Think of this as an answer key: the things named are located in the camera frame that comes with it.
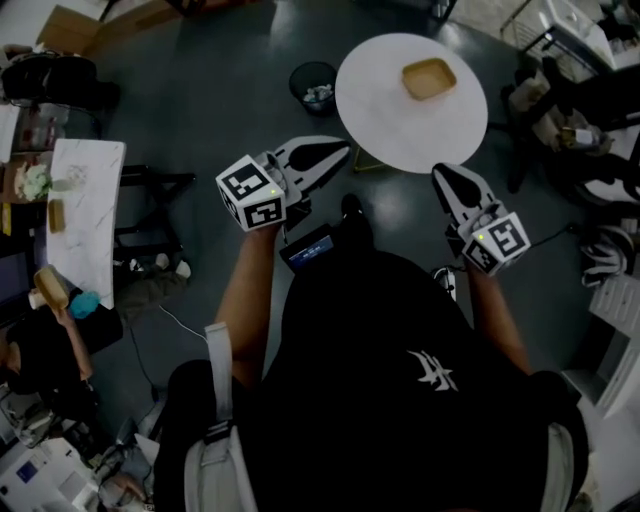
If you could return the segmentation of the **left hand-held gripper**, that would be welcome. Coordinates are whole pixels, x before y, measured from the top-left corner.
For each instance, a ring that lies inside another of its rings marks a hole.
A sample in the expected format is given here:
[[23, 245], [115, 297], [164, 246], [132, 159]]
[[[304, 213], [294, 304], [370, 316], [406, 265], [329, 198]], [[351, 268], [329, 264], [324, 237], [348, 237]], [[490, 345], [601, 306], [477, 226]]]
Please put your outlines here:
[[332, 136], [295, 137], [274, 152], [246, 155], [216, 177], [224, 206], [245, 232], [282, 223], [292, 229], [310, 214], [307, 193], [345, 164], [351, 144]]

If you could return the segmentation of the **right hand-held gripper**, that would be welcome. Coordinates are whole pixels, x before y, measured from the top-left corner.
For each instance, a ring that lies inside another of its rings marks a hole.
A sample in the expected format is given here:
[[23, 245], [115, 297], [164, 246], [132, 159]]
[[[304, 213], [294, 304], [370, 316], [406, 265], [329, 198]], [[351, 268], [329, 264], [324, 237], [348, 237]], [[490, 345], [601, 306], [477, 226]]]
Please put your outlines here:
[[[453, 220], [453, 234], [462, 242], [462, 256], [478, 270], [494, 276], [530, 249], [518, 215], [494, 201], [481, 175], [461, 165], [438, 163], [432, 181], [443, 210]], [[479, 212], [468, 213], [473, 208]]]

